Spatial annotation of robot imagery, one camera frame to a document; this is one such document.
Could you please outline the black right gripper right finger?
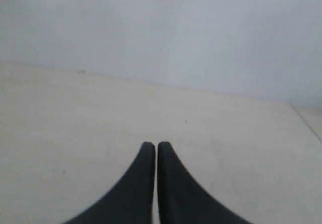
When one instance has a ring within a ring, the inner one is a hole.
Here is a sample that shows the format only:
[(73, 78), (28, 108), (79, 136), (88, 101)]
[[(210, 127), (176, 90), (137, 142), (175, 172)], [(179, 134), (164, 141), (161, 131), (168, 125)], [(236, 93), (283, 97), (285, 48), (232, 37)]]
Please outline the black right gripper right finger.
[(205, 191), (166, 141), (157, 147), (157, 200), (160, 223), (249, 223)]

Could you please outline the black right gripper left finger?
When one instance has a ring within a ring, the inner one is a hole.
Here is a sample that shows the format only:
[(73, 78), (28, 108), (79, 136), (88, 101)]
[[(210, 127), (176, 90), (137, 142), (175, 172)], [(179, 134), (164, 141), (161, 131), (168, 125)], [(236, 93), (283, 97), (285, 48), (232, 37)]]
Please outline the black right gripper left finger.
[(152, 223), (155, 146), (144, 142), (119, 181), (66, 223)]

